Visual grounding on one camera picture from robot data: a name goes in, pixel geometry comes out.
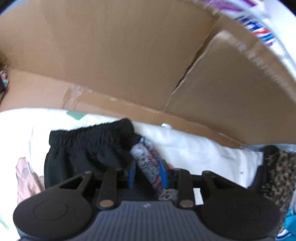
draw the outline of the pink fabric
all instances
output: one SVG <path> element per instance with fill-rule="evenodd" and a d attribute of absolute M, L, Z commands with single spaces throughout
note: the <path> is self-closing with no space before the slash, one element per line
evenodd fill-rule
<path fill-rule="evenodd" d="M 39 177 L 30 168 L 29 162 L 25 157 L 21 157 L 16 166 L 17 176 L 17 204 L 32 197 L 42 191 L 44 188 L 44 177 Z"/>

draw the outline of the leopard print fabric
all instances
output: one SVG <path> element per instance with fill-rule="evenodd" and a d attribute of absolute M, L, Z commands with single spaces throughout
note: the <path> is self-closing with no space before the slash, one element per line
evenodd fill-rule
<path fill-rule="evenodd" d="M 281 211 L 283 224 L 293 198 L 296 182 L 296 153 L 277 152 L 264 158 L 267 169 L 267 182 L 259 193 L 272 200 Z"/>

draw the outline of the gray ribbed panel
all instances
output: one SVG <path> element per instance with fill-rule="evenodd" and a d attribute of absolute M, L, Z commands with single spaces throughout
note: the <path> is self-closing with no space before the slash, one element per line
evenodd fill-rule
<path fill-rule="evenodd" d="M 208 230 L 193 211 L 178 209 L 172 202 L 122 202 L 115 210 L 100 212 L 87 231 L 67 241 L 199 240 L 228 239 Z"/>

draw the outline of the white fabric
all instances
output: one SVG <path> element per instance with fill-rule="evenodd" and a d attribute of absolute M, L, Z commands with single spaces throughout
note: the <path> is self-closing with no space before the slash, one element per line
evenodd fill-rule
<path fill-rule="evenodd" d="M 18 234 L 13 224 L 12 214 L 17 206 L 16 165 L 20 157 L 26 157 L 33 170 L 44 174 L 44 160 L 49 151 L 51 130 L 76 129 L 116 118 L 87 114 L 75 120 L 65 110 L 17 109 L 0 113 L 0 214 L 9 226 L 9 236 L 5 240 L 15 241 Z M 134 123 L 135 130 L 153 141 L 163 158 L 174 167 L 201 174 L 211 170 L 244 187 L 254 178 L 263 154 L 250 150 L 231 149 L 216 142 L 181 131 Z M 196 204 L 202 199 L 195 191 Z"/>

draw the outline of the cardboard box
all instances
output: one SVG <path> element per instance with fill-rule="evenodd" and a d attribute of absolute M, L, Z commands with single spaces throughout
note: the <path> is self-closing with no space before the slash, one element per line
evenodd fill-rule
<path fill-rule="evenodd" d="M 296 85 L 248 30 L 180 0 L 30 0 L 0 16 L 0 111 L 77 110 L 222 145 L 296 143 Z"/>

